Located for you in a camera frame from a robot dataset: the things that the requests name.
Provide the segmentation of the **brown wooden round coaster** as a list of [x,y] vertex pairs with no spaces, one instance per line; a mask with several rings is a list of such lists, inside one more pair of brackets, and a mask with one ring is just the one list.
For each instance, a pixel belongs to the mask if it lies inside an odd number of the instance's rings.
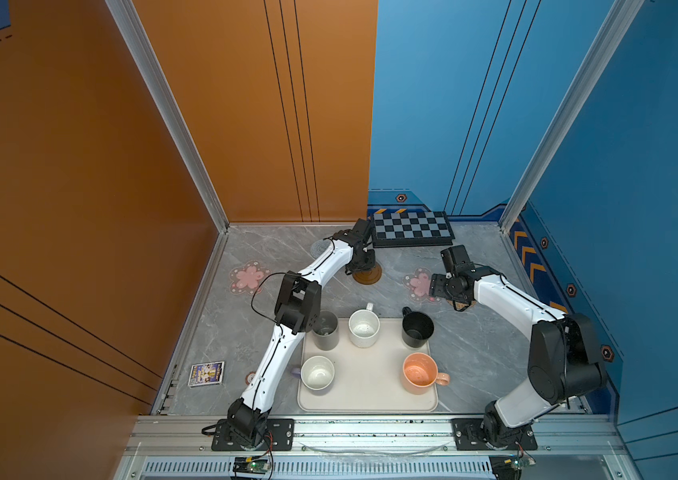
[[383,276],[383,269],[380,264],[375,264],[370,270],[357,271],[352,274],[353,279],[361,285],[373,285]]

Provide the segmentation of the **pink flower coaster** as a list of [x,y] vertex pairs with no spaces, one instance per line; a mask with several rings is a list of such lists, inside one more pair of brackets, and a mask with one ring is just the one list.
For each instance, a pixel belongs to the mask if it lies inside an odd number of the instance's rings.
[[233,294],[253,294],[271,273],[260,261],[249,261],[230,271],[230,291]]
[[404,284],[409,290],[409,298],[415,302],[436,302],[437,299],[430,294],[432,273],[425,268],[418,268],[414,273],[404,278]]

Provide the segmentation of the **grey woven round coaster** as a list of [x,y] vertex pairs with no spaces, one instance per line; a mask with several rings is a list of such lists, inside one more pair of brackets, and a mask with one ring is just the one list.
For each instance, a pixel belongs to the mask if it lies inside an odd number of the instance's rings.
[[310,247],[310,253],[313,258],[317,259],[320,257],[327,249],[330,249],[332,246],[332,241],[329,239],[321,239],[314,242]]

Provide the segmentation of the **rattan woven round coaster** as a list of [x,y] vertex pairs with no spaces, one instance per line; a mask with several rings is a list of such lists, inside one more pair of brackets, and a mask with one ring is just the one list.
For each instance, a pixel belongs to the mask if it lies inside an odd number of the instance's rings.
[[468,308],[474,306],[476,304],[475,300],[468,301],[468,302],[459,302],[456,300],[450,301],[450,304],[455,312],[464,312]]

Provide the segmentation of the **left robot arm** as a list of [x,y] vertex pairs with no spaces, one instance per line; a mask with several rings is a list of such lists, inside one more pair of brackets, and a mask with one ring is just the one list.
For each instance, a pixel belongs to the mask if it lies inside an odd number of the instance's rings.
[[273,313],[273,331],[253,380],[228,408],[225,425],[230,436],[246,448],[264,441],[266,422],[277,386],[294,349],[313,328],[321,310],[322,287],[339,271],[371,270],[375,254],[367,239],[330,238],[330,245],[311,264],[283,274]]

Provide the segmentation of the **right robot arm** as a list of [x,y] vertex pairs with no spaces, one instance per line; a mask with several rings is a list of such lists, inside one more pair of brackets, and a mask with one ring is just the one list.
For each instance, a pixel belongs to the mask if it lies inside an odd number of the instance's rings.
[[484,305],[529,339],[527,378],[486,406],[478,440],[493,449],[521,443],[537,418],[608,382],[597,331],[583,314],[543,304],[491,267],[435,274],[429,294],[467,308]]

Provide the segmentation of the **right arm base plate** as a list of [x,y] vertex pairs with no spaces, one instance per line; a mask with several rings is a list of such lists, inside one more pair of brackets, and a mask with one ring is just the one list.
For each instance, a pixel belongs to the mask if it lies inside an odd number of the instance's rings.
[[452,419],[451,427],[459,451],[538,449],[536,436],[530,425],[509,428],[493,418],[462,417]]

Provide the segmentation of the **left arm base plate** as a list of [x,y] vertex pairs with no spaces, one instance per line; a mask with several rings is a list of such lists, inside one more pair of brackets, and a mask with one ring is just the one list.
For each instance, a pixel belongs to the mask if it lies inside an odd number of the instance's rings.
[[269,418],[253,428],[251,434],[234,428],[228,420],[219,420],[213,429],[211,449],[229,452],[290,451],[294,440],[295,420]]

